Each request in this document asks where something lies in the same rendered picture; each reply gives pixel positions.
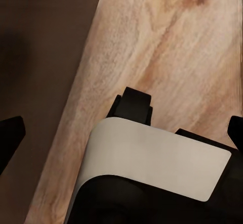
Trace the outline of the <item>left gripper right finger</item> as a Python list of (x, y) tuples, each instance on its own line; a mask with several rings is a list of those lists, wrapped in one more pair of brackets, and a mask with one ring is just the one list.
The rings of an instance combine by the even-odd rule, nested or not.
[(227, 133), (243, 155), (243, 117), (232, 116)]

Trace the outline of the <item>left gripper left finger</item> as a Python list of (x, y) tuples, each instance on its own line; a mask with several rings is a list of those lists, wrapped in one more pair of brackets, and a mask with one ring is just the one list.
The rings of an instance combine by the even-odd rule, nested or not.
[(0, 175), (26, 135), (22, 116), (0, 121)]

